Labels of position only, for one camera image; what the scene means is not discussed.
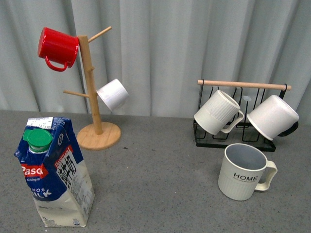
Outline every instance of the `metal mug rack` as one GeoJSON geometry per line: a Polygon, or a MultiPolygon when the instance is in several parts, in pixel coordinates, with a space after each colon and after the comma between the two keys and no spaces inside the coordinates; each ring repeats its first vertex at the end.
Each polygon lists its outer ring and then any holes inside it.
{"type": "MultiPolygon", "coordinates": [[[[195,137],[195,143],[198,147],[226,148],[228,145],[233,144],[233,143],[245,143],[245,144],[254,146],[261,151],[274,152],[276,150],[276,147],[272,141],[263,137],[252,126],[251,123],[246,122],[246,115],[249,112],[249,108],[250,108],[249,105],[250,105],[251,100],[249,98],[246,98],[246,96],[243,95],[243,88],[257,89],[255,102],[252,107],[252,109],[254,110],[257,105],[263,102],[266,89],[280,90],[281,92],[279,94],[279,97],[284,98],[286,91],[291,90],[292,88],[291,86],[287,84],[278,85],[278,84],[267,84],[267,83],[241,83],[241,82],[222,82],[222,81],[207,81],[207,80],[198,80],[198,85],[200,85],[198,110],[201,108],[203,88],[205,85],[209,85],[212,87],[208,99],[212,96],[215,87],[217,89],[220,89],[220,86],[226,86],[226,87],[235,88],[232,98],[235,100],[238,98],[237,103],[239,104],[239,106],[241,106],[242,99],[246,102],[245,109],[241,108],[242,111],[245,111],[244,119],[240,123],[238,123],[235,126],[235,128],[229,133],[220,132],[217,135],[211,135],[208,132],[206,132],[194,120],[193,121],[194,137],[195,137]]],[[[239,117],[239,113],[237,113],[233,117],[233,119],[227,123],[227,125],[230,125],[234,121],[235,117],[239,117]]]]}

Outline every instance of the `white ribbed mug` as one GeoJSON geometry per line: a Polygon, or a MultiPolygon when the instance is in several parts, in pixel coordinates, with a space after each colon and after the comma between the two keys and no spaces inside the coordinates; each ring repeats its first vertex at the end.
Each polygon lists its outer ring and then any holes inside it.
{"type": "Polygon", "coordinates": [[[268,161],[259,149],[242,143],[231,144],[225,149],[218,186],[233,200],[247,200],[255,190],[268,190],[276,173],[275,163],[268,161]],[[269,168],[266,180],[259,183],[266,168],[269,168]]]}
{"type": "Polygon", "coordinates": [[[243,118],[244,113],[238,103],[221,90],[217,90],[194,115],[196,122],[212,135],[219,131],[229,133],[243,118]],[[225,129],[224,126],[238,112],[241,115],[225,129]]]}

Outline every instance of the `mug handle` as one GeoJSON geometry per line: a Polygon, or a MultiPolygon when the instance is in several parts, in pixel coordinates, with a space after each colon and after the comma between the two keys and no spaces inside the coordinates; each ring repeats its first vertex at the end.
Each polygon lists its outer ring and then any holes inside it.
{"type": "Polygon", "coordinates": [[[51,68],[52,70],[58,71],[58,72],[63,72],[65,69],[67,69],[67,62],[65,62],[63,68],[53,66],[52,63],[49,61],[49,58],[47,56],[45,56],[45,62],[49,68],[51,68]]]}
{"type": "Polygon", "coordinates": [[[292,132],[294,132],[298,128],[298,121],[296,121],[288,130],[285,130],[284,132],[280,133],[278,136],[279,137],[285,137],[292,132]]]}
{"type": "Polygon", "coordinates": [[[220,130],[220,131],[221,131],[221,132],[224,132],[224,133],[229,133],[229,132],[233,129],[234,126],[236,126],[241,120],[243,120],[243,118],[244,118],[244,113],[243,113],[241,110],[239,110],[239,113],[241,114],[241,116],[240,116],[239,118],[235,119],[235,120],[231,123],[231,125],[229,125],[228,128],[222,129],[222,130],[220,130]]]}
{"type": "Polygon", "coordinates": [[[267,167],[270,168],[265,183],[258,183],[255,190],[257,191],[266,191],[270,187],[270,183],[272,178],[275,176],[277,173],[277,167],[274,162],[272,161],[267,161],[267,167]]]}

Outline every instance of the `white mug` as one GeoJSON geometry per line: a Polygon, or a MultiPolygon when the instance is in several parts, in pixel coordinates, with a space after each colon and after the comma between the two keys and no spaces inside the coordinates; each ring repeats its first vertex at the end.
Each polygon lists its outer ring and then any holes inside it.
{"type": "Polygon", "coordinates": [[[212,135],[216,135],[219,131],[229,133],[243,118],[244,113],[238,103],[221,90],[217,90],[194,115],[196,122],[212,135]],[[241,116],[225,129],[224,126],[238,112],[241,116]]]}
{"type": "Polygon", "coordinates": [[[111,111],[119,107],[129,97],[129,94],[118,79],[107,83],[97,91],[97,94],[111,111]]]}
{"type": "Polygon", "coordinates": [[[236,143],[226,147],[218,186],[223,194],[233,200],[247,200],[255,190],[266,191],[277,168],[274,162],[257,148],[236,143]],[[259,180],[266,169],[269,171],[264,183],[259,180]]]}
{"type": "Polygon", "coordinates": [[[299,115],[279,96],[272,95],[247,114],[247,118],[260,134],[272,141],[280,133],[291,129],[299,120],[299,115]]]}

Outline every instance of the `black wire rack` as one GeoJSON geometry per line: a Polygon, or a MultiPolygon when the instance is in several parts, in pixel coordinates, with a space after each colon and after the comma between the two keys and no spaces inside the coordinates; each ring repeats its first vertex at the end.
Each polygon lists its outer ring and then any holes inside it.
{"type": "MultiPolygon", "coordinates": [[[[202,94],[204,88],[204,80],[203,84],[200,86],[199,92],[199,102],[198,102],[198,110],[201,108],[202,94]]],[[[212,96],[213,91],[217,89],[219,90],[219,86],[212,86],[208,99],[212,96]]],[[[208,147],[208,148],[226,148],[228,145],[233,143],[245,143],[251,145],[261,151],[269,151],[274,152],[276,147],[274,143],[265,137],[263,137],[253,126],[251,123],[246,122],[246,115],[248,112],[252,111],[259,104],[263,102],[264,95],[266,92],[265,88],[255,88],[257,89],[256,98],[253,106],[250,106],[250,101],[248,99],[244,99],[243,97],[243,87],[235,87],[233,95],[231,96],[233,99],[237,100],[239,106],[241,106],[242,99],[245,101],[244,109],[241,108],[241,111],[244,112],[244,119],[238,123],[235,128],[229,133],[219,132],[217,135],[211,135],[206,132],[195,120],[193,121],[193,129],[194,129],[194,137],[195,143],[198,147],[208,147]]],[[[287,85],[285,84],[285,90],[281,90],[279,97],[284,98],[284,95],[287,90],[287,85]]],[[[235,117],[239,117],[239,113],[237,113],[233,119],[227,123],[230,125],[235,117]]]]}

